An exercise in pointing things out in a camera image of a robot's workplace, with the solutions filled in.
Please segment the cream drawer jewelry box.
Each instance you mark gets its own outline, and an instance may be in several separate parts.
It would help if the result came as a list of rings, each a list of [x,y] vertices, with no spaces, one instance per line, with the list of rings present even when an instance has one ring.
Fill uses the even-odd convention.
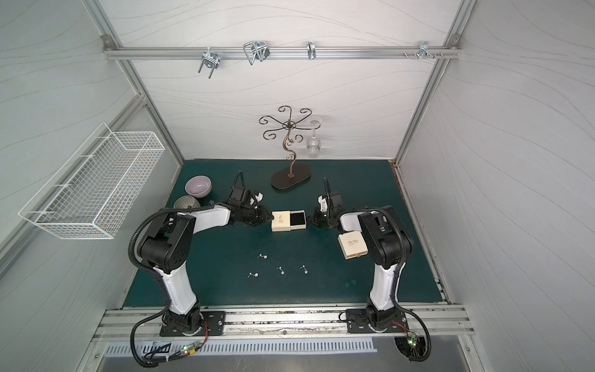
[[[307,227],[307,216],[304,210],[272,212],[272,216],[274,217],[271,223],[273,233],[289,232]]]

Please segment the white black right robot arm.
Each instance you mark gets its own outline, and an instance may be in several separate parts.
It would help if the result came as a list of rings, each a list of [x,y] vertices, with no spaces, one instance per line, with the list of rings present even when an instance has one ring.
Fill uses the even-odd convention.
[[[375,264],[373,287],[368,296],[368,324],[385,328],[392,319],[403,316],[398,304],[401,273],[415,248],[415,242],[393,206],[334,212],[330,207],[316,207],[311,223],[323,229],[362,234],[368,254]]]

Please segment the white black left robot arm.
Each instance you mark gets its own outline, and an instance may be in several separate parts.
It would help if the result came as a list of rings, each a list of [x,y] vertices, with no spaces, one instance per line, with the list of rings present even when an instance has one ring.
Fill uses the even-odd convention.
[[[147,217],[131,237],[128,256],[134,266],[156,278],[165,301],[164,323],[184,334],[202,327],[201,305],[186,269],[195,234],[233,222],[259,226],[273,219],[260,203],[234,207],[213,202],[198,208],[164,208]]]

